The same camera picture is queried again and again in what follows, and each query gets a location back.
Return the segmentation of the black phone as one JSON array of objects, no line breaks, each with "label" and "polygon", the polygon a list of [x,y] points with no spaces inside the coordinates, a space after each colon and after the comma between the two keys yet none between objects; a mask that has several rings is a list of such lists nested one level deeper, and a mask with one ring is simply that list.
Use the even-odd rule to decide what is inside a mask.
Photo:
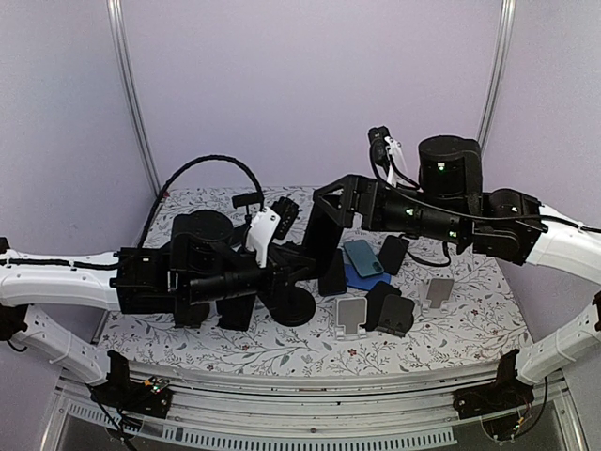
[{"label": "black phone", "polygon": [[383,271],[398,275],[408,251],[408,240],[393,235],[387,236],[378,252],[378,260]]},{"label": "black phone", "polygon": [[328,271],[341,235],[342,228],[326,211],[314,203],[301,245],[304,255],[314,263],[310,272],[311,279],[317,279]]},{"label": "black phone", "polygon": [[331,265],[326,273],[318,279],[318,293],[322,297],[345,294],[347,292],[347,279],[344,258],[341,249],[333,255]]},{"label": "black phone", "polygon": [[381,309],[385,298],[388,295],[401,296],[402,291],[385,282],[377,282],[366,294],[367,300],[367,315],[366,322],[363,327],[367,332],[375,331],[378,326],[378,321]]}]

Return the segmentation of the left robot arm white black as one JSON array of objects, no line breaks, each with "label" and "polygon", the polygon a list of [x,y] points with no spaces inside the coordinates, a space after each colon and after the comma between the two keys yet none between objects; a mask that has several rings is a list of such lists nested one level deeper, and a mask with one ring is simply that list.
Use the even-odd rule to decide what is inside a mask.
[{"label": "left robot arm white black", "polygon": [[254,304],[286,327],[308,322],[313,296],[295,285],[272,239],[279,216],[261,210],[234,226],[215,210],[178,215],[171,238],[160,248],[124,248],[115,253],[67,258],[27,257],[1,248],[1,338],[17,350],[32,346],[69,370],[120,408],[139,400],[128,361],[98,350],[53,321],[47,304],[91,306],[125,315],[170,314],[179,327],[197,328],[211,309],[229,330],[248,326]]}]

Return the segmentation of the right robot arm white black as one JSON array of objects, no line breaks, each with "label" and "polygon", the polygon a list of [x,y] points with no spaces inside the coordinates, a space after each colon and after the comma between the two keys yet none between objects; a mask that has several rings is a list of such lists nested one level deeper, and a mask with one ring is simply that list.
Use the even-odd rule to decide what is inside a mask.
[{"label": "right robot arm white black", "polygon": [[453,244],[522,266],[544,266],[600,281],[600,231],[559,214],[513,189],[483,190],[477,141],[452,135],[419,145],[418,182],[407,186],[381,176],[400,173],[391,155],[395,142],[381,129],[369,133],[373,177],[346,175],[315,190],[314,209],[324,215],[317,236],[335,246],[356,215],[374,232],[401,232]]}]

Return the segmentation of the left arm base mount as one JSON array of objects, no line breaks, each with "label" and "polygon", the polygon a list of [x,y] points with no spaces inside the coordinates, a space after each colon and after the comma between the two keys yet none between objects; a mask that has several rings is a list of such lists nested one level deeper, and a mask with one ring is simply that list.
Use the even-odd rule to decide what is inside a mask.
[{"label": "left arm base mount", "polygon": [[108,357],[110,367],[107,381],[101,385],[89,386],[90,398],[120,412],[165,419],[174,394],[170,381],[157,376],[134,381],[130,377],[129,361],[124,356],[109,350]]}]

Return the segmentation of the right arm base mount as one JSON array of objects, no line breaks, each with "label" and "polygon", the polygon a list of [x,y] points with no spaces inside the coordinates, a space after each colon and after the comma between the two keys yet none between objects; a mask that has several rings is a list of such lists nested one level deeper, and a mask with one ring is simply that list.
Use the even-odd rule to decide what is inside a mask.
[{"label": "right arm base mount", "polygon": [[519,350],[511,350],[502,355],[493,382],[453,392],[453,407],[460,419],[502,412],[534,401],[532,386],[517,379],[518,354]]}]

